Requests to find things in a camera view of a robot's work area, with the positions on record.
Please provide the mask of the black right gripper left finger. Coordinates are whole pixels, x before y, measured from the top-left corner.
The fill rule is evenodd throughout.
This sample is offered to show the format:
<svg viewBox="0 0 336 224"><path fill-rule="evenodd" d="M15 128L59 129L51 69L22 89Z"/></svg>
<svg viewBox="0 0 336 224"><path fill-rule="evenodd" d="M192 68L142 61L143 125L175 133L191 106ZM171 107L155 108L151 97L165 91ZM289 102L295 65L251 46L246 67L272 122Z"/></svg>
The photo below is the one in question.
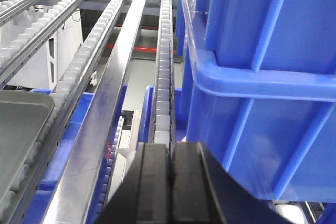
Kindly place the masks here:
<svg viewBox="0 0 336 224"><path fill-rule="evenodd" d="M169 223L169 164L166 145L139 143L123 182L95 223Z"/></svg>

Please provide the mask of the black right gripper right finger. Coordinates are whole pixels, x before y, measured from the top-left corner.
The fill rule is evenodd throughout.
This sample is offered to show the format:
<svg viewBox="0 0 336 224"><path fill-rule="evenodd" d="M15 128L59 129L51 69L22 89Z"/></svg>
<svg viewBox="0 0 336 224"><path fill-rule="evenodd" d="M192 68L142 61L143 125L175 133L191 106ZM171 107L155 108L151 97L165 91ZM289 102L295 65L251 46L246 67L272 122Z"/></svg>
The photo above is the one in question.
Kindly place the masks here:
<svg viewBox="0 0 336 224"><path fill-rule="evenodd" d="M202 143L177 142L173 223L289 223L238 184Z"/></svg>

